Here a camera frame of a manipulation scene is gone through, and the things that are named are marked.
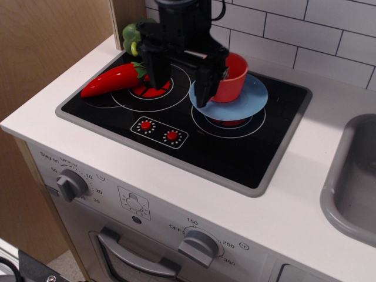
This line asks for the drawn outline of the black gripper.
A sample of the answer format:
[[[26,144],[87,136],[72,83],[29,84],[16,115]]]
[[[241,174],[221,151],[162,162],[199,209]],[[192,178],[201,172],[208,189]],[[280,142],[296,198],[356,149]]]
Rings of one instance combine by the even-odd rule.
[[[199,108],[216,95],[219,83],[228,73],[227,48],[210,34],[213,21],[221,20],[220,13],[212,16],[210,2],[158,2],[158,23],[138,23],[139,50],[143,57],[150,84],[161,89],[170,79],[171,61],[196,68],[195,95]]]

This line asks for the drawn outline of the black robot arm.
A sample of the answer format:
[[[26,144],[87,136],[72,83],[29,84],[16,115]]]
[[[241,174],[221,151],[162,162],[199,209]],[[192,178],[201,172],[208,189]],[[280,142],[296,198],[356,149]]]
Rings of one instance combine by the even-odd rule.
[[[170,79],[171,64],[195,71],[197,106],[203,108],[216,95],[229,72],[229,50],[210,34],[211,1],[158,1],[158,23],[139,22],[137,46],[151,85],[160,89]]]

